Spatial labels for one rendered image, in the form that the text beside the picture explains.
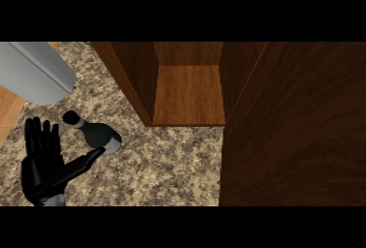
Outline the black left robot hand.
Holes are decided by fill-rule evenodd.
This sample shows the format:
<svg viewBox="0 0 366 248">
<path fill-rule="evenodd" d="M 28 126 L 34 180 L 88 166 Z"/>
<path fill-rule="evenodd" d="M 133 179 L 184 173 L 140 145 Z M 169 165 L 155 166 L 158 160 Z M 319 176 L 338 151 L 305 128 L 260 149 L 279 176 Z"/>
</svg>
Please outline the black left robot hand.
<svg viewBox="0 0 366 248">
<path fill-rule="evenodd" d="M 65 194 L 68 183 L 88 171 L 106 149 L 94 148 L 65 163 L 60 147 L 59 125 L 28 118 L 23 126 L 25 157 L 22 159 L 22 193 L 34 206 Z"/>
</svg>

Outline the dark wine bottle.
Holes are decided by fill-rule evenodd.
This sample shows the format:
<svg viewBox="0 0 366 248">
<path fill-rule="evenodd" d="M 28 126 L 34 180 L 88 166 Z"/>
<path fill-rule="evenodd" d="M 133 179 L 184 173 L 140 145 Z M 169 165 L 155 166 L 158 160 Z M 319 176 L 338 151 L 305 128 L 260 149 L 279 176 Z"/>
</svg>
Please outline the dark wine bottle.
<svg viewBox="0 0 366 248">
<path fill-rule="evenodd" d="M 85 143 L 90 147 L 106 149 L 106 154 L 113 154 L 119 150 L 122 139 L 115 129 L 105 123 L 90 123 L 69 110 L 63 114 L 63 121 L 72 128 L 82 132 Z"/>
</svg>

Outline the open wooden cabinet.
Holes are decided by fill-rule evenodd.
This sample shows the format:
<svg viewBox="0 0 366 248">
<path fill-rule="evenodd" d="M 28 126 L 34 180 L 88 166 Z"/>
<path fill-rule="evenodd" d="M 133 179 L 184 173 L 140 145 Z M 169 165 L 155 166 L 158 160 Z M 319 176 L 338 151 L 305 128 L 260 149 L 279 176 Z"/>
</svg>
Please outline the open wooden cabinet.
<svg viewBox="0 0 366 248">
<path fill-rule="evenodd" d="M 264 42 L 94 42 L 147 127 L 223 127 Z"/>
</svg>

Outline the dark wooden cabinet door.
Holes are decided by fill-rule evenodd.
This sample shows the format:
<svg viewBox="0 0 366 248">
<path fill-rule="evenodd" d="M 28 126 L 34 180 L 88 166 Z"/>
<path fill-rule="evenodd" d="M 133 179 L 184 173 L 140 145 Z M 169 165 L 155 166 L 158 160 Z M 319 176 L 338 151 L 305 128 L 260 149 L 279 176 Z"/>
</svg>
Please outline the dark wooden cabinet door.
<svg viewBox="0 0 366 248">
<path fill-rule="evenodd" d="M 265 45 L 224 127 L 218 204 L 366 205 L 366 42 Z"/>
</svg>

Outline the pale wooden board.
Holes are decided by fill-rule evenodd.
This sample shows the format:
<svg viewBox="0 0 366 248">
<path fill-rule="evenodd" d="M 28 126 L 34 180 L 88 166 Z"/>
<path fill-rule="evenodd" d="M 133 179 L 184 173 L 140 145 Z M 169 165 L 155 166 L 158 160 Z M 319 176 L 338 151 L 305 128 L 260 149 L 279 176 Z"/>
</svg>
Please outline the pale wooden board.
<svg viewBox="0 0 366 248">
<path fill-rule="evenodd" d="M 12 130 L 25 99 L 0 85 L 0 146 Z"/>
</svg>

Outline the grey rounded appliance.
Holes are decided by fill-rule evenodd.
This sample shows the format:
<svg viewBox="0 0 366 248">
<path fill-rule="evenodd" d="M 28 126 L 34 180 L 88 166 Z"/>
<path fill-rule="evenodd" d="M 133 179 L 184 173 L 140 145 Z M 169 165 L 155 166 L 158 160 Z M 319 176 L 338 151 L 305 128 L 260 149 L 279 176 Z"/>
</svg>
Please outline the grey rounded appliance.
<svg viewBox="0 0 366 248">
<path fill-rule="evenodd" d="M 0 84 L 38 106 L 71 93 L 77 76 L 46 42 L 0 42 Z"/>
</svg>

